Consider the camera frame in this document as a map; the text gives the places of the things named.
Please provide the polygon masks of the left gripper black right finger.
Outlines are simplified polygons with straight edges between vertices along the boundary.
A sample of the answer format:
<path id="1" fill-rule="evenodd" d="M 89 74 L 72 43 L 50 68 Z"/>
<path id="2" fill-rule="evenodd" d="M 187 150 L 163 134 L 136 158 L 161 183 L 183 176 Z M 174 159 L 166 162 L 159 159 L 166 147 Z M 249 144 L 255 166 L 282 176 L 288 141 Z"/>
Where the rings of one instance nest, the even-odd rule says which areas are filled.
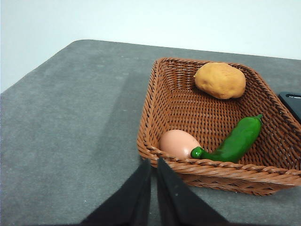
<path id="1" fill-rule="evenodd" d="M 182 179 L 159 158 L 157 194 L 164 226 L 229 226 L 230 222 L 193 193 Z"/>

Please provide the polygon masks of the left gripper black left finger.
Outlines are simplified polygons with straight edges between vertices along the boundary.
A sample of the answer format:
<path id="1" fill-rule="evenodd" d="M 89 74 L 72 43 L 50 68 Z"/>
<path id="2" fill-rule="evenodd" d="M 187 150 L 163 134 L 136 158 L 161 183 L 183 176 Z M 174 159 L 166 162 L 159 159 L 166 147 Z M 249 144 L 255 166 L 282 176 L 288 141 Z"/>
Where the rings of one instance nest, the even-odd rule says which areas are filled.
<path id="1" fill-rule="evenodd" d="M 145 226 L 151 199 L 151 165 L 144 160 L 127 181 L 88 215 L 82 226 Z"/>

